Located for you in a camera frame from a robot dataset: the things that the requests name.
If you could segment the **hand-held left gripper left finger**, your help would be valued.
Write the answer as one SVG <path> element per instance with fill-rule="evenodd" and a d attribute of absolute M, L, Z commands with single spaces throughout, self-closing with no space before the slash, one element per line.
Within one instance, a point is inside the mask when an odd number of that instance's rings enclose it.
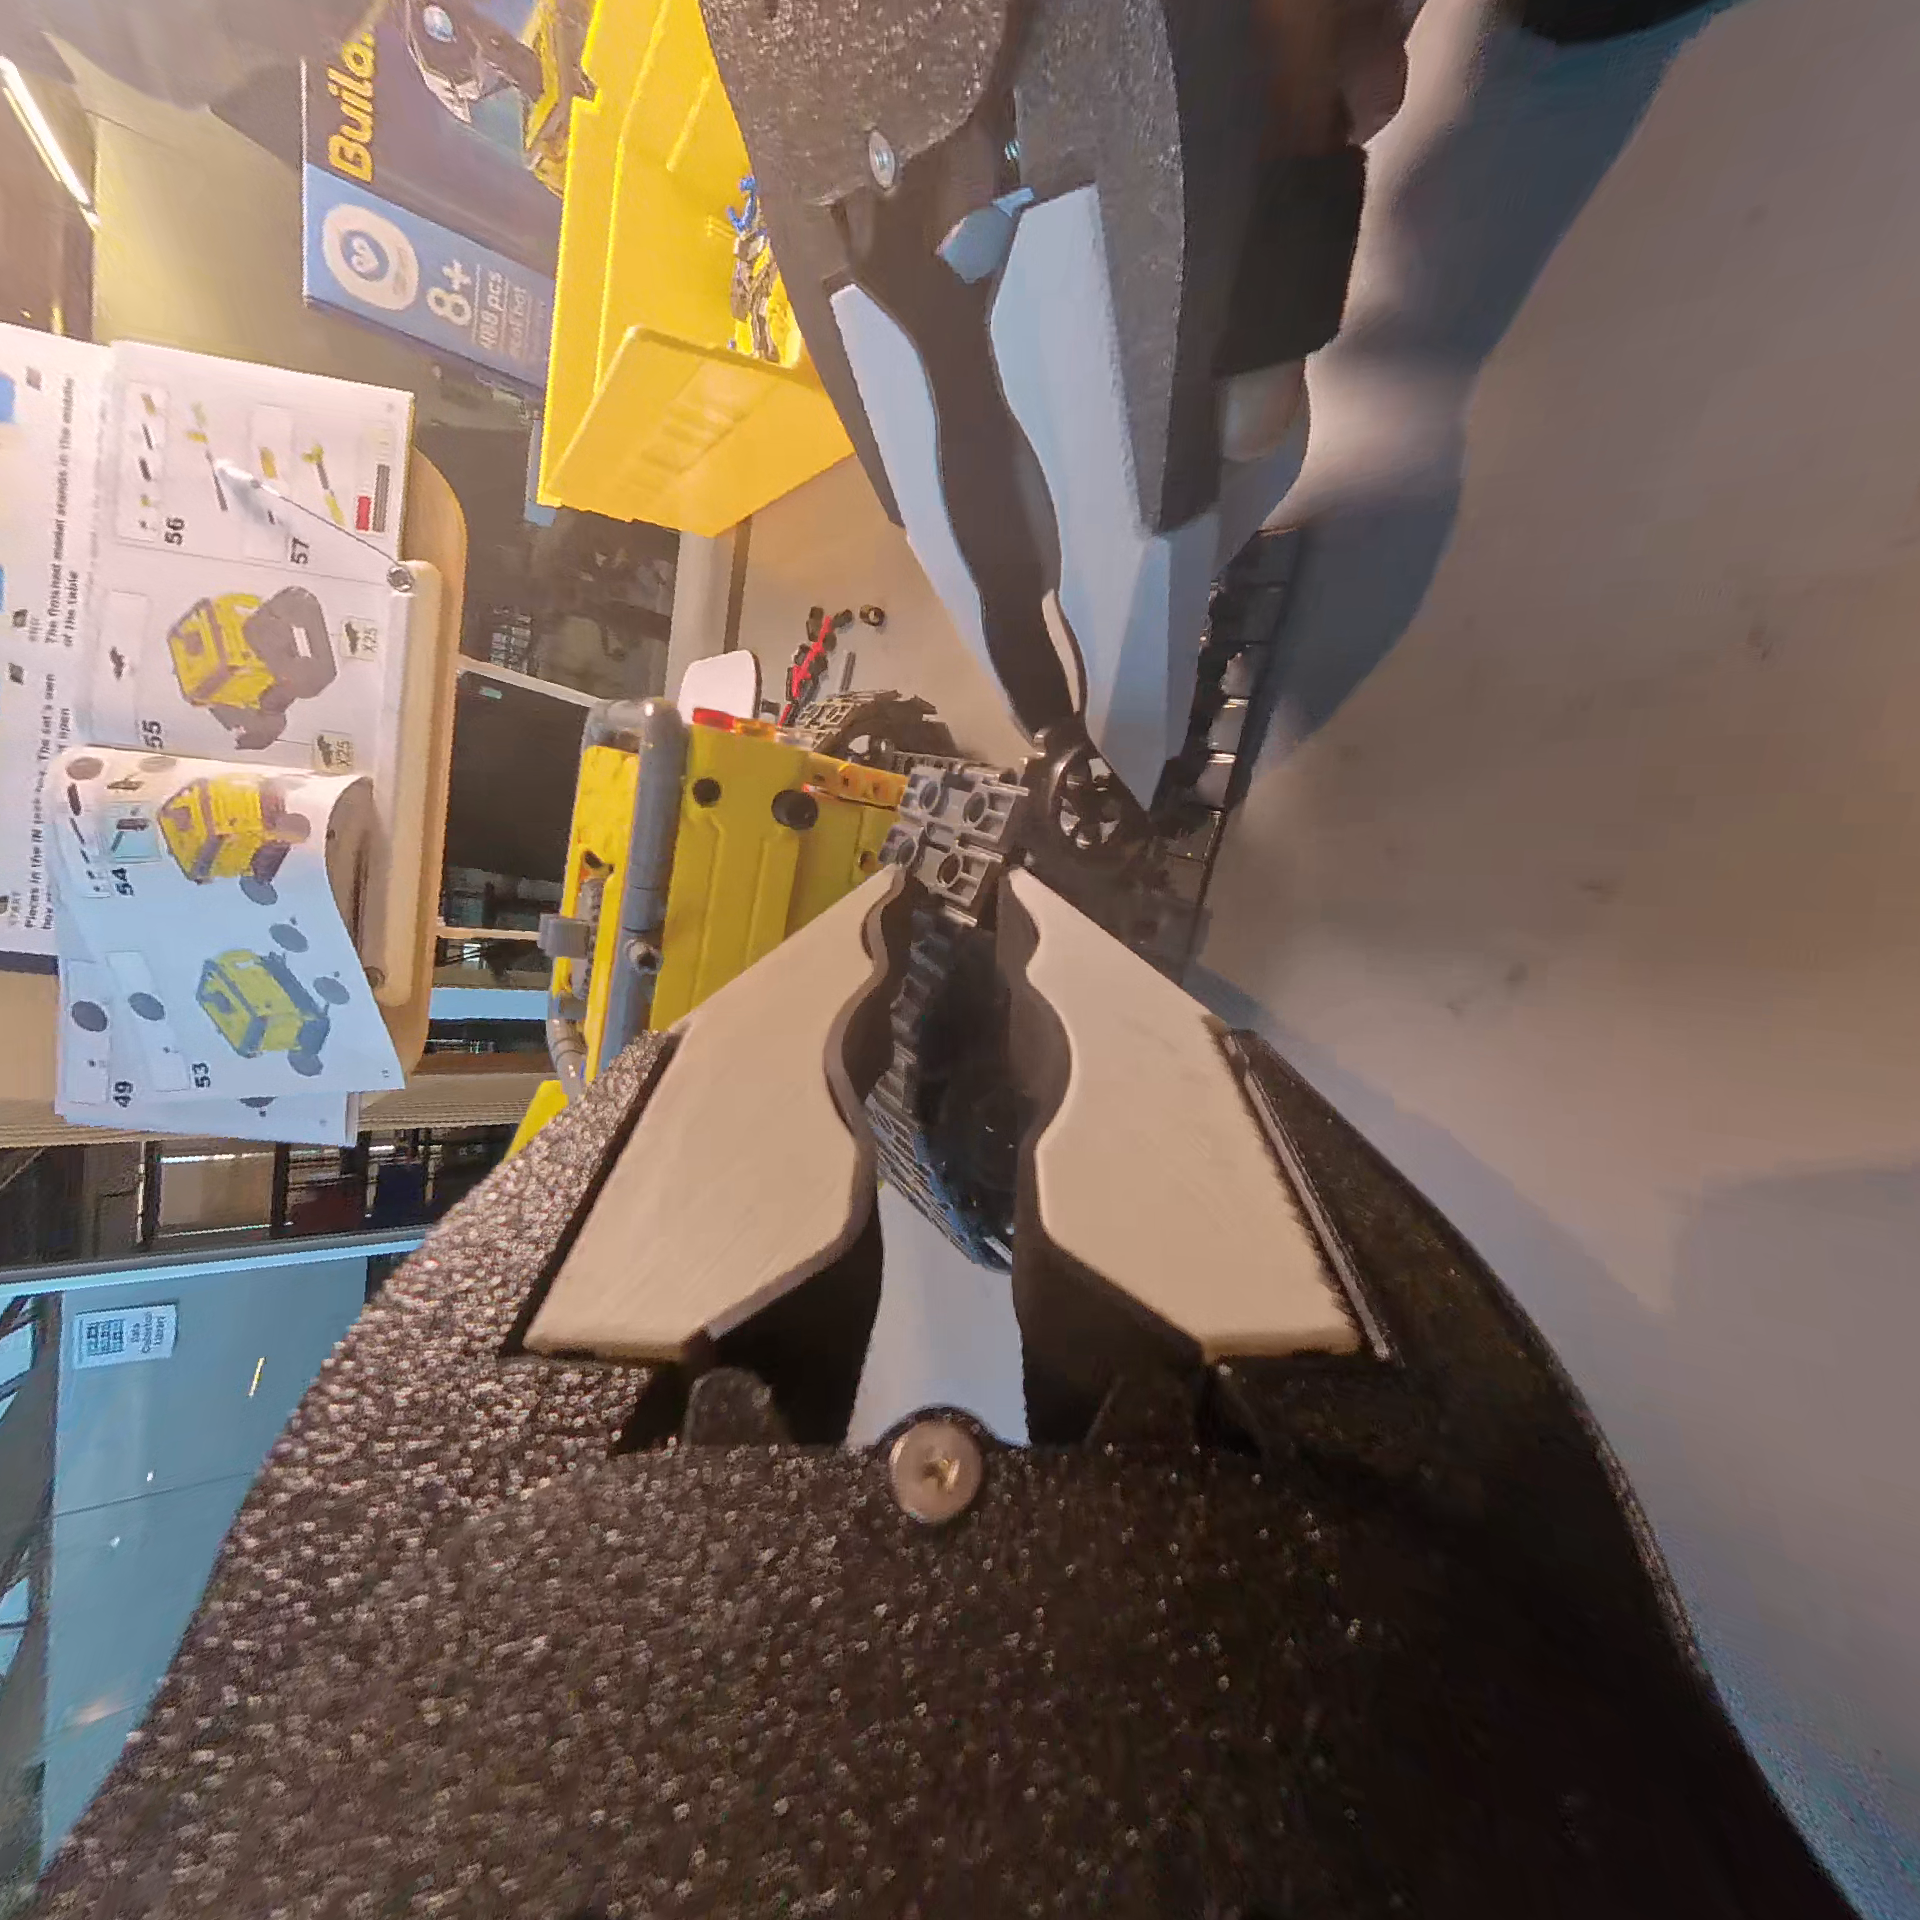
<path fill-rule="evenodd" d="M 704 998 L 533 1311 L 523 1347 L 686 1360 L 865 1227 L 898 871 L 878 871 Z"/>

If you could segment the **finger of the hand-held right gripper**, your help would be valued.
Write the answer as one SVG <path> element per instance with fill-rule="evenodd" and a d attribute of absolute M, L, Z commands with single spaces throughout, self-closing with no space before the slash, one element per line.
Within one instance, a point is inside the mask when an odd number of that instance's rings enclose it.
<path fill-rule="evenodd" d="M 883 483 L 958 637 L 1027 737 L 1082 734 L 1058 637 L 1059 531 L 997 367 L 993 286 L 936 255 L 863 255 L 829 300 Z"/>
<path fill-rule="evenodd" d="M 1147 806 L 1184 748 L 1215 574 L 1215 511 L 1147 525 L 1097 190 L 1025 207 L 990 312 L 998 383 L 1037 457 L 1059 553 L 1054 599 L 1098 756 Z"/>

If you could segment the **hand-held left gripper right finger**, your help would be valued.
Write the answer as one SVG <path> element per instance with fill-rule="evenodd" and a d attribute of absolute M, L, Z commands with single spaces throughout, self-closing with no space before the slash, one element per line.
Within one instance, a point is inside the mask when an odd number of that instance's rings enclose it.
<path fill-rule="evenodd" d="M 1227 1032 L 1030 871 L 998 889 L 1005 1063 L 1023 1118 L 1019 1257 L 1037 1247 L 1171 1352 L 1362 1352 L 1360 1309 Z"/>

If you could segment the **yellow toy brick bulldozer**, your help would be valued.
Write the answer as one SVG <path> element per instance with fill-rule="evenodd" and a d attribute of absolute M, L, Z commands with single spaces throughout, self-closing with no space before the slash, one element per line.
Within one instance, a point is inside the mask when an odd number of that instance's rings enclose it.
<path fill-rule="evenodd" d="M 795 726 L 653 697 L 590 708 L 559 910 L 542 913 L 551 1073 L 519 1155 L 641 1030 L 662 1030 L 887 867 L 970 910 L 1017 771 L 949 755 L 927 701 L 839 695 Z"/>

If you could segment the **cluster of blue brick parts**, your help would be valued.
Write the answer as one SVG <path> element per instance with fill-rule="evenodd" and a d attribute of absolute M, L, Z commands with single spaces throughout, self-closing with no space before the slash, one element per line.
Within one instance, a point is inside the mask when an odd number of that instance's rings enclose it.
<path fill-rule="evenodd" d="M 763 365 L 808 367 L 808 352 L 773 253 L 753 175 L 738 177 L 735 204 L 727 205 L 727 224 L 731 227 L 727 348 Z"/>

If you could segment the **pile of small brick pins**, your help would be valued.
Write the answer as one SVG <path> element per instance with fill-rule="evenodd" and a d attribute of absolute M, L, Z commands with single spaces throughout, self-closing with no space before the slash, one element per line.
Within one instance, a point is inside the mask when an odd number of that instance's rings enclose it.
<path fill-rule="evenodd" d="M 784 670 L 777 723 L 793 726 L 827 697 L 834 661 L 840 654 L 840 636 L 848 628 L 881 632 L 888 623 L 887 617 L 887 609 L 878 604 L 865 604 L 856 609 L 840 607 L 837 612 L 811 607 L 802 623 L 802 639 Z"/>

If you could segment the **yellow storage bin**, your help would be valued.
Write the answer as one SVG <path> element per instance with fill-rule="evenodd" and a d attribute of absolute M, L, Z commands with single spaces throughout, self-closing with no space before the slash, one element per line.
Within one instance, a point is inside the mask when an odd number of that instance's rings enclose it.
<path fill-rule="evenodd" d="M 698 5 L 594 5 L 568 112 L 537 497 L 714 537 L 850 452 L 814 365 L 738 357 L 752 161 Z"/>

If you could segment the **toy set box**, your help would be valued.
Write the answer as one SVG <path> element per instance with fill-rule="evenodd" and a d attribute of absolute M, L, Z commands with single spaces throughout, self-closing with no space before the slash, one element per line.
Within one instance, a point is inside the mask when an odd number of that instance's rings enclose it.
<path fill-rule="evenodd" d="M 301 63 L 303 302 L 542 396 L 579 1 L 389 1 Z"/>

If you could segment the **white paper booklet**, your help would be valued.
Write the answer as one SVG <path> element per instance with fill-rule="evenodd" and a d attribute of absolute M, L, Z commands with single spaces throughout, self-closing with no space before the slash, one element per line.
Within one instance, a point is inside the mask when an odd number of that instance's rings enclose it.
<path fill-rule="evenodd" d="M 1 945 L 56 1118 L 347 1145 L 399 1087 L 409 448 L 397 391 L 3 327 Z"/>

